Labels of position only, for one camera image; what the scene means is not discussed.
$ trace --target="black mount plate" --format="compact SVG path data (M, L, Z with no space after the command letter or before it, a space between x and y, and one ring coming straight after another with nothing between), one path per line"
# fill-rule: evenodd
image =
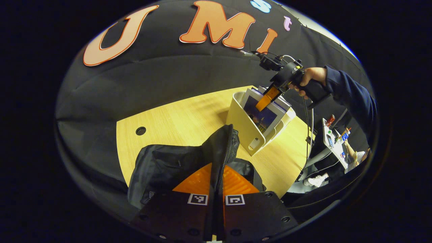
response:
M227 243L261 243L298 225L274 192L229 197L225 198Z
M164 242L202 243L207 204L207 195L155 194L131 225Z

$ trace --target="orange letter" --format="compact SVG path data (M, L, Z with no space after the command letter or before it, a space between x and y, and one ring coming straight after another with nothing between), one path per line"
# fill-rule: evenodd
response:
M273 40L276 37L277 37L276 31L274 31L272 29L267 29L267 36L266 36L264 42L261 44L261 46L258 47L257 51L259 53L263 53L263 52L268 51L271 43L273 42Z
M247 13L238 13L226 19L225 12L220 3L210 1L197 1L194 3L198 7L197 13L186 34L180 36L180 41L184 43L202 43L207 40L204 34L206 26L209 28L210 39L217 43L226 33L231 31L222 43L225 46L242 49L245 44L246 33L255 19Z
M114 57L122 54L127 50L135 41L140 31L141 24L148 13L157 9L159 5L154 5L137 12L132 13L126 19L128 20L126 26L123 29L120 39L112 46L108 48L101 48L102 40L108 30L115 24L111 25L104 32L100 33L94 38L86 48L84 52L83 62L86 66L96 66L104 63Z

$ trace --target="sneaker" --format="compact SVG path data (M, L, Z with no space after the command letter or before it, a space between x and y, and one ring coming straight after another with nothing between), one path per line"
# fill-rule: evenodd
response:
M308 182L316 187L320 187L323 181L325 180L324 176L317 176L315 178L308 178Z
M303 180L303 185L313 186L308 180Z

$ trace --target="screw hole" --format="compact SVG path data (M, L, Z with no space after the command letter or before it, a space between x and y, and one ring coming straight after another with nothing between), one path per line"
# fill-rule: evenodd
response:
M137 135L139 135L139 136L141 136L141 135L143 135L144 133L146 133L146 128L145 127L139 127L136 131L135 131L135 133L137 134Z
M290 220L291 220L291 218L288 216L282 218L282 222L288 222Z

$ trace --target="red object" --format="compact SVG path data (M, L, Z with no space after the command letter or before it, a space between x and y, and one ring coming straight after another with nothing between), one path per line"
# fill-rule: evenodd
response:
M335 117L334 115L331 115L331 117L327 120L327 127L330 127L330 125L334 122Z

